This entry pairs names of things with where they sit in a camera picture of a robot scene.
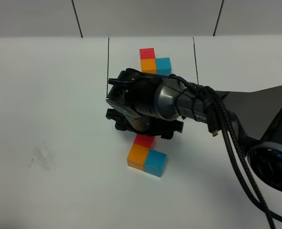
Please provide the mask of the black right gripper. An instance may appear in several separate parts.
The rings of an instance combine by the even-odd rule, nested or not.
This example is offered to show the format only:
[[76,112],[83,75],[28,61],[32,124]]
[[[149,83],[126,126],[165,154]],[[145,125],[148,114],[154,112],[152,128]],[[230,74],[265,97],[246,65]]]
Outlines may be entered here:
[[116,122],[116,129],[141,135],[161,136],[172,139],[174,132],[182,132],[183,122],[178,121],[177,97],[184,92],[184,85],[175,75],[163,76],[142,73],[128,68],[116,79],[107,95],[111,106],[107,119]]

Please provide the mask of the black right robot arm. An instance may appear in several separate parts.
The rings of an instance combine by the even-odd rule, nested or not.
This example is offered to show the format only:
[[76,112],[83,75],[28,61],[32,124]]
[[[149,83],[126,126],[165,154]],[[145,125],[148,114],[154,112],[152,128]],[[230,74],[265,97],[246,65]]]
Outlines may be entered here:
[[171,139],[183,119],[226,130],[256,176],[282,192],[282,86],[255,92],[216,91],[174,74],[128,68],[109,79],[106,117],[121,131]]

